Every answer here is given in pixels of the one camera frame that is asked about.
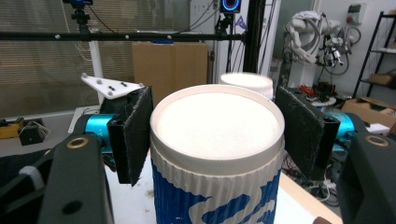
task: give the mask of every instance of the window blinds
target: window blinds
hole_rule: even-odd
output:
[[[180,31],[190,23],[188,0],[97,0],[84,11],[102,33]],[[73,13],[62,0],[2,0],[0,31],[76,34]],[[104,77],[134,82],[132,42],[98,45]],[[96,92],[79,78],[93,76],[91,59],[88,42],[1,41],[0,118],[97,105]]]

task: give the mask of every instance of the blue motor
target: blue motor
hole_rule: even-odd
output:
[[[356,134],[352,119],[346,113],[341,112],[327,112],[326,115],[338,119],[341,122],[332,151],[348,150]]]

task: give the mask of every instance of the paper cup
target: paper cup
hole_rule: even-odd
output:
[[[226,73],[221,75],[220,84],[246,88],[272,100],[274,98],[273,80],[254,73]]]
[[[151,115],[157,223],[272,223],[284,119],[229,85],[177,91]]]

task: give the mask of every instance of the white lid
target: white lid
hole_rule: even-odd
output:
[[[243,87],[272,100],[274,97],[273,80],[253,73],[226,73],[221,75],[220,84]]]
[[[254,91],[204,85],[162,100],[151,116],[151,130],[156,150],[175,165],[213,174],[221,163],[224,171],[216,175],[235,175],[275,156],[283,144],[284,120],[274,103]]]

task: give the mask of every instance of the white cup lid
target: white cup lid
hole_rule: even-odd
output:
[[[174,163],[247,162],[258,168],[280,150],[284,121],[277,106],[254,91],[204,85],[162,100],[151,116],[151,129],[157,150],[176,158]]]

